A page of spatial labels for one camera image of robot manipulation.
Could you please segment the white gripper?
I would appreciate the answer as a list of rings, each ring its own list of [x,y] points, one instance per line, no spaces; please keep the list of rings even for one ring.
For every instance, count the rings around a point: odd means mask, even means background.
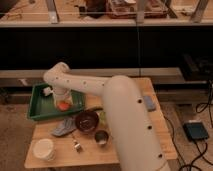
[[[70,97],[70,91],[68,89],[60,88],[60,87],[54,87],[53,88],[53,102],[54,106],[58,107],[58,101],[65,100],[65,102],[72,106],[72,98]]]

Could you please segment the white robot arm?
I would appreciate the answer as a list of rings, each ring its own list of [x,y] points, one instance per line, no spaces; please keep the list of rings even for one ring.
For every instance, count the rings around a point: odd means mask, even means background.
[[[170,171],[137,83],[128,76],[71,75],[59,62],[43,75],[55,99],[67,90],[100,96],[122,171]]]

